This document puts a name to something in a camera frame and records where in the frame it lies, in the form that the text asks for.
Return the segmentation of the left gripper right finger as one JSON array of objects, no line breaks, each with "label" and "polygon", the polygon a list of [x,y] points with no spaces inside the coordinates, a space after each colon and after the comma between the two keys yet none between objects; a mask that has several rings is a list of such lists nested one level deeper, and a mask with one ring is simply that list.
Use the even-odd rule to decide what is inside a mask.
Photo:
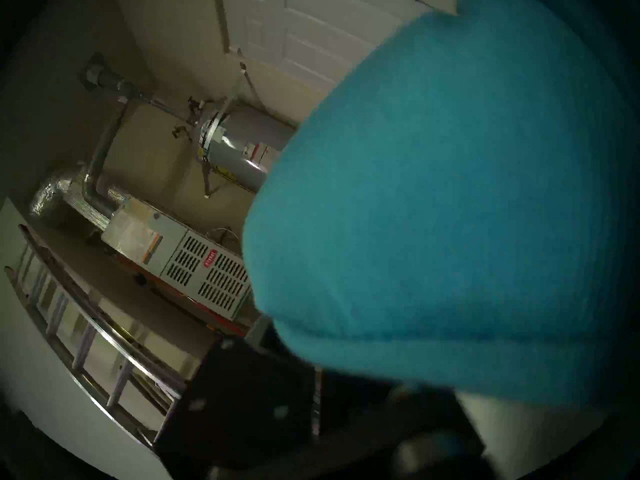
[{"label": "left gripper right finger", "polygon": [[497,479],[450,390],[320,372],[320,479]]}]

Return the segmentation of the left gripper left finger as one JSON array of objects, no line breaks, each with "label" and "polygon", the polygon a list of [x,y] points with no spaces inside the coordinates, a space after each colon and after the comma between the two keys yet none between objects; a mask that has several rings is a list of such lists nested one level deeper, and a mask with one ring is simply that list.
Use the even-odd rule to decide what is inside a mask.
[{"label": "left gripper left finger", "polygon": [[314,368],[261,317],[248,337],[218,335],[155,440],[172,479],[243,471],[311,442]]}]

